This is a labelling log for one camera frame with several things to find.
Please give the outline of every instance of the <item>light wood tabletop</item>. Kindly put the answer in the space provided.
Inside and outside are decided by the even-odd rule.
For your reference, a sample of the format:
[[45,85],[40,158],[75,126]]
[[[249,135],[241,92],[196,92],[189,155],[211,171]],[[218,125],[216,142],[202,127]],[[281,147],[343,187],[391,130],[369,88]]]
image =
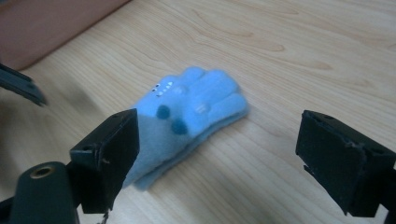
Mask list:
[[[295,147],[305,109],[396,149],[396,2],[134,0],[23,70],[49,102],[0,90],[0,199],[19,175],[129,108],[162,77],[227,71],[250,111],[145,192],[119,194],[108,223],[382,223],[344,216]],[[79,215],[97,223],[99,215]]]

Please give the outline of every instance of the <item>wooden table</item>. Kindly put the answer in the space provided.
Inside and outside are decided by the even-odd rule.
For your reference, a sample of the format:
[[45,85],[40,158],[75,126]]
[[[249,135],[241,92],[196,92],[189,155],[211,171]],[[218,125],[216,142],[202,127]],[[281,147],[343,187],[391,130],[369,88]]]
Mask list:
[[396,3],[385,0],[134,0],[22,71],[49,105],[0,90],[1,199],[191,65],[226,70],[250,113],[149,191],[123,190],[108,223],[382,223],[383,207],[345,217],[294,150],[305,109],[396,148]]

